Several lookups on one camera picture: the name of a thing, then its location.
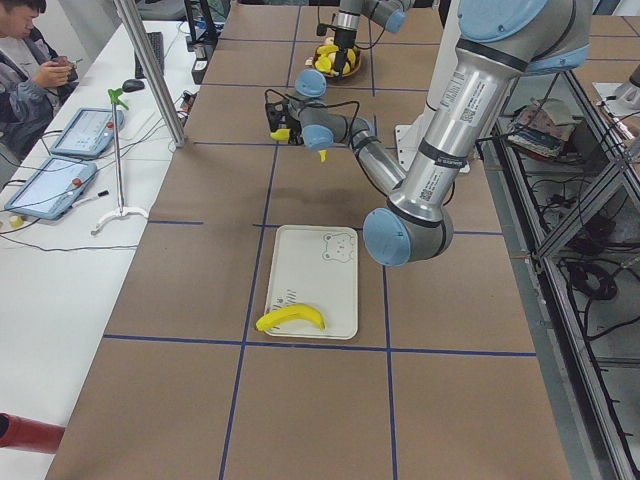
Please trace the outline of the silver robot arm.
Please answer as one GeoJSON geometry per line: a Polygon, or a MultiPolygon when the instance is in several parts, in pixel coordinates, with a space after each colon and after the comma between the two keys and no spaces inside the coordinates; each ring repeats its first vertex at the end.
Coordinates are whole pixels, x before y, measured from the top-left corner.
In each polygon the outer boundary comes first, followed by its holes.
{"type": "Polygon", "coordinates": [[[338,46],[333,67],[335,76],[343,75],[347,52],[355,46],[362,17],[382,27],[385,32],[398,33],[414,3],[414,0],[342,0],[330,24],[334,44],[338,46]]]}
{"type": "Polygon", "coordinates": [[[284,102],[308,149],[347,145],[385,195],[385,207],[363,224],[368,253],[385,266],[431,259],[448,248],[453,225],[445,197],[482,130],[495,122],[509,84],[571,70],[587,57],[589,1],[462,1],[452,11],[460,28],[450,49],[457,64],[409,169],[400,167],[364,119],[329,112],[320,72],[304,70],[284,102]]]}

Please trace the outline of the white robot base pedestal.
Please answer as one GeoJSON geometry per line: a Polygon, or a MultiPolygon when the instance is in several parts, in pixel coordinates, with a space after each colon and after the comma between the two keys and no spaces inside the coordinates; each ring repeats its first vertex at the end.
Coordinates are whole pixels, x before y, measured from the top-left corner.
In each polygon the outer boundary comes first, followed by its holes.
{"type": "Polygon", "coordinates": [[[400,167],[405,173],[418,152],[428,127],[439,106],[450,77],[457,66],[458,60],[455,45],[460,36],[458,8],[459,1],[435,1],[438,12],[441,13],[443,35],[438,49],[434,71],[431,76],[428,95],[423,112],[410,125],[396,125],[396,149],[400,167]]]}

